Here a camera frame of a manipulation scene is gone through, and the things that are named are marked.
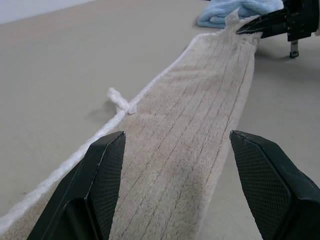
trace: beige towel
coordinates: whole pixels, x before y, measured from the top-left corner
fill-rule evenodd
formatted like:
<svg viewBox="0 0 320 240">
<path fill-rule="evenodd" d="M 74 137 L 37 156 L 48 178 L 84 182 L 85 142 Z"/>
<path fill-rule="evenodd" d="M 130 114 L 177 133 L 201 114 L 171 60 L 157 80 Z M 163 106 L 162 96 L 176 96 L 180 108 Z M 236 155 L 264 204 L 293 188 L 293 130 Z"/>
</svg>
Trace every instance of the beige towel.
<svg viewBox="0 0 320 240">
<path fill-rule="evenodd" d="M 110 239 L 197 236 L 253 78 L 261 35 L 236 35 L 241 24 L 233 12 L 225 30 L 196 36 L 133 101 L 118 106 L 111 125 L 122 120 L 114 131 L 126 132 L 126 147 Z M 135 106 L 137 113 L 125 116 Z M 68 172 L 111 125 L 58 170 Z M 0 219 L 1 240 L 26 239 L 62 177 L 56 176 L 32 192 L 35 200 L 26 200 L 25 209 L 21 203 Z"/>
</svg>

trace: table surface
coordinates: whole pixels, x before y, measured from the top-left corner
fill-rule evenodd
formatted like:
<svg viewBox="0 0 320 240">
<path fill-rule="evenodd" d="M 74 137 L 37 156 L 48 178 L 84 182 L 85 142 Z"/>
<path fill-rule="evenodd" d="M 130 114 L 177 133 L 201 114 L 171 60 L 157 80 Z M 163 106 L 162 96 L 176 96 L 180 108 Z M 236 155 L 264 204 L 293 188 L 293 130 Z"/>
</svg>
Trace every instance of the table surface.
<svg viewBox="0 0 320 240">
<path fill-rule="evenodd" d="M 132 99 L 199 33 L 201 0 L 123 0 L 0 25 L 0 215 L 116 113 L 108 88 Z M 261 40 L 238 129 L 278 143 L 320 186 L 320 38 Z M 199 239 L 261 239 L 229 154 Z"/>
</svg>

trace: blue towel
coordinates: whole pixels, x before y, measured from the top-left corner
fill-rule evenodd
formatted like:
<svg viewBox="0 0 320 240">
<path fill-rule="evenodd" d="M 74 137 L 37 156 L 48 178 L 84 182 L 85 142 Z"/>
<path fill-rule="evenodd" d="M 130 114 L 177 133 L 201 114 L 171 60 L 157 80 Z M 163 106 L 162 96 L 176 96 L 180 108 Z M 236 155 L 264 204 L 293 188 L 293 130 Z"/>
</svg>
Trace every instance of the blue towel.
<svg viewBox="0 0 320 240">
<path fill-rule="evenodd" d="M 240 19 L 283 9 L 282 0 L 211 0 L 198 18 L 200 27 L 224 29 L 225 18 L 239 8 Z"/>
</svg>

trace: white trim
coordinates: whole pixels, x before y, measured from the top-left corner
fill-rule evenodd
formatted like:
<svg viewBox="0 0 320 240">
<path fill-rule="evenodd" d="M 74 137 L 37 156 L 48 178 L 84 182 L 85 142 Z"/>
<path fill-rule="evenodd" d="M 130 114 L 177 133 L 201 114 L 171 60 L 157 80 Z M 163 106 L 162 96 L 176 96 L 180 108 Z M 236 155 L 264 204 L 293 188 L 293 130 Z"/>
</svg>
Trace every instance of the white trim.
<svg viewBox="0 0 320 240">
<path fill-rule="evenodd" d="M 145 96 L 145 94 L 151 89 L 151 87 L 164 75 L 166 75 L 190 50 L 190 48 L 203 36 L 215 35 L 217 33 L 203 33 L 195 36 L 189 46 L 185 49 L 185 51 L 163 72 L 161 72 L 158 76 L 156 76 L 144 89 L 140 91 L 140 93 L 132 99 L 129 103 L 130 106 L 136 106 L 137 103 Z M 93 137 L 88 139 L 85 144 L 83 144 L 78 151 L 73 153 L 66 161 L 64 161 L 58 169 L 53 171 L 50 176 L 40 183 L 35 190 L 28 193 L 24 200 L 17 203 L 6 215 L 0 218 L 0 235 L 5 233 L 10 226 L 19 218 L 21 218 L 25 212 L 33 206 L 42 196 L 42 194 L 48 192 L 51 186 L 61 180 L 61 178 L 69 172 L 85 155 L 89 146 L 98 140 L 99 138 L 108 134 L 111 130 L 113 130 L 126 116 L 126 110 L 120 110 L 107 124 L 105 124 L 99 131 L 95 133 Z"/>
<path fill-rule="evenodd" d="M 0 24 L 66 9 L 94 0 L 0 0 Z"/>
</svg>

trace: gray surface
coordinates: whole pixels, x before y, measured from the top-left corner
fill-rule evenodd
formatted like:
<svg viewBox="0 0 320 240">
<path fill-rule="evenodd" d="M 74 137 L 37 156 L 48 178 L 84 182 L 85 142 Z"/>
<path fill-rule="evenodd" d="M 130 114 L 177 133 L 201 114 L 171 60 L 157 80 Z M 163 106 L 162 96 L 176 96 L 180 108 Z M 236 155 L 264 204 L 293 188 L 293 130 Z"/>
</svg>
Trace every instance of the gray surface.
<svg viewBox="0 0 320 240">
<path fill-rule="evenodd" d="M 113 116 L 109 87 L 131 99 L 212 31 L 193 27 L 206 4 L 149 0 L 0 51 L 0 215 Z M 261 41 L 238 129 L 277 142 L 320 185 L 320 38 L 299 47 L 288 60 L 285 36 Z M 199 239 L 260 239 L 232 154 Z"/>
</svg>

